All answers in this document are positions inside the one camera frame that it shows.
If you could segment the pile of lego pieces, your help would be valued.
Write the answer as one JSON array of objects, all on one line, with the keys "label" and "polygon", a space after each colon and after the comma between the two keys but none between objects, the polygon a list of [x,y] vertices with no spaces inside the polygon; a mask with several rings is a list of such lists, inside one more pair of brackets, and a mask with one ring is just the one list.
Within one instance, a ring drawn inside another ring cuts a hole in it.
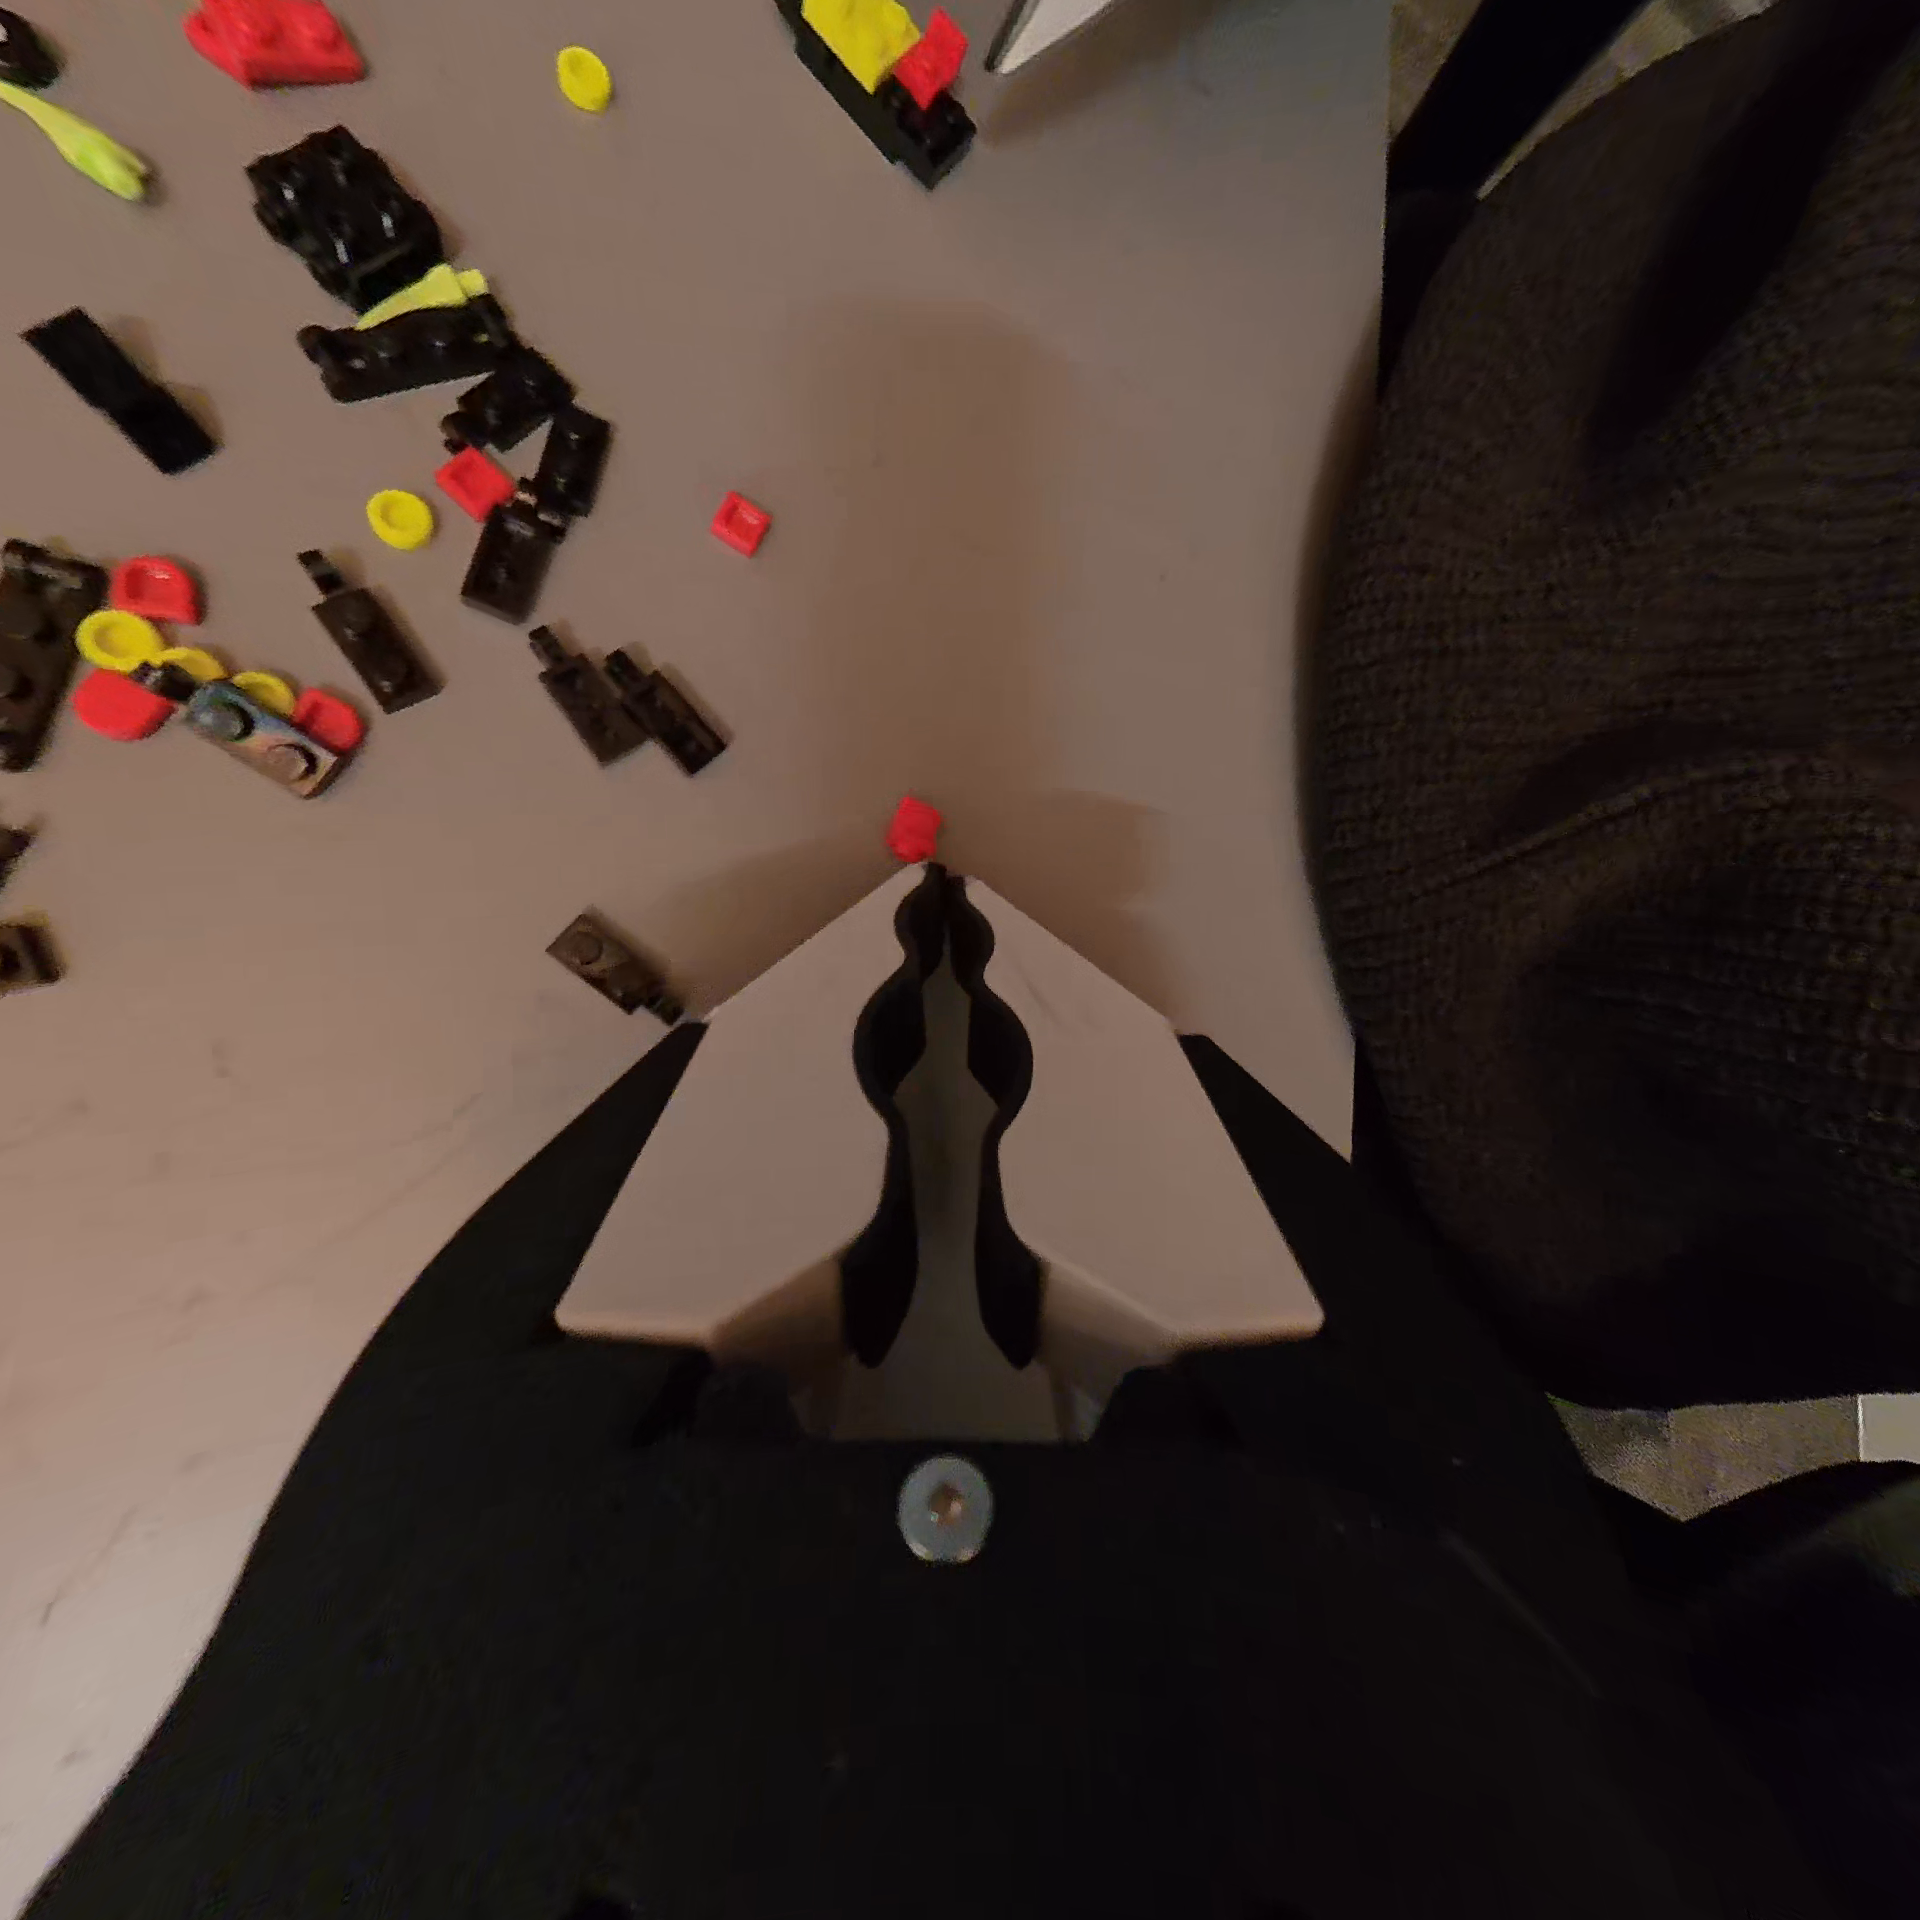
[{"label": "pile of lego pieces", "polygon": [[[327,2],[195,2],[188,47],[255,92],[348,84],[367,61]],[[33,121],[84,179],[144,202],[151,170],[52,98],[61,60],[23,13],[4,10],[4,104]],[[610,420],[580,407],[576,384],[515,338],[479,271],[457,269],[434,211],[385,158],[345,127],[312,132],[246,166],[266,236],[302,258],[312,285],[352,314],[302,327],[302,355],[341,406],[416,395],[475,379],[442,420],[434,488],[476,525],[460,604],[525,628],[540,686],[593,763],[656,745],[682,773],[725,750],[725,734],[682,686],[623,651],[592,659],[532,614],[566,536],[605,488]],[[23,347],[159,476],[216,453],[201,418],[158,381],[84,306],[28,330]],[[532,476],[494,453],[541,433]],[[392,609],[348,583],[327,553],[298,555],[312,618],[383,714],[442,694],[439,669]],[[176,630],[201,623],[200,578],[169,555],[112,568],[4,542],[4,773],[33,770],[61,713],[84,733],[133,745],[167,728],[188,734],[298,800],[317,800],[361,750],[361,713],[327,686],[266,669],[227,669]],[[598,916],[580,916],[550,953],[622,1013],[680,1023],[667,977]]]}]

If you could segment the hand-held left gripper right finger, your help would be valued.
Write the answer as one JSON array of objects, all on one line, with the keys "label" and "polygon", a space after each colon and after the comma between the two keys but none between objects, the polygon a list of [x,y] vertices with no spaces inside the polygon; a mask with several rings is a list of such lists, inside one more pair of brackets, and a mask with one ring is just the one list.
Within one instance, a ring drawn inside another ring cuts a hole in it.
[{"label": "hand-held left gripper right finger", "polygon": [[976,1295],[995,1351],[1086,1436],[1190,1351],[1313,1339],[1326,1311],[1162,1013],[976,880],[955,881],[981,1142]]}]

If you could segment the dark lego plate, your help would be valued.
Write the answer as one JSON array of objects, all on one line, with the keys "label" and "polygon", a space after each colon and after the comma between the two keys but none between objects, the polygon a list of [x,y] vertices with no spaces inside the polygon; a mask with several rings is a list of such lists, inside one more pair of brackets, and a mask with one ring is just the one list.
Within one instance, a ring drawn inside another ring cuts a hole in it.
[{"label": "dark lego plate", "polygon": [[808,64],[817,84],[836,101],[854,132],[884,158],[884,162],[906,170],[925,189],[933,189],[955,172],[955,166],[973,148],[973,117],[949,92],[930,112],[921,112],[898,83],[882,83],[864,92],[844,61],[824,47],[824,38],[803,24],[803,2],[776,2],[776,13],[789,33],[797,60]]}]

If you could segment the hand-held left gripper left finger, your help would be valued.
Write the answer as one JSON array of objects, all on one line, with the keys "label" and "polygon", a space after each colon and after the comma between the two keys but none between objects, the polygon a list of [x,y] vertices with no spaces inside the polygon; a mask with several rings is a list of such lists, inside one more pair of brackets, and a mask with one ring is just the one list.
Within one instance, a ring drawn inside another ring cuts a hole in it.
[{"label": "hand-held left gripper left finger", "polygon": [[919,1285],[898,1090],[945,936],[947,869],[906,869],[698,1023],[566,1331],[767,1370],[891,1351]]}]

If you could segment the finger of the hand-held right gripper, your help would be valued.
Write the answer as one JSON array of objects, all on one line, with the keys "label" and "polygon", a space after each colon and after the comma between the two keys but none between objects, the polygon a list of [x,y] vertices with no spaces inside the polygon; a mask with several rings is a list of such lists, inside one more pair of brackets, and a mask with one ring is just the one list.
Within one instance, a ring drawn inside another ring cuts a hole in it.
[{"label": "finger of the hand-held right gripper", "polygon": [[1054,47],[1105,19],[1118,2],[1009,2],[985,49],[985,73],[1011,75],[1021,64],[1047,56]]}]

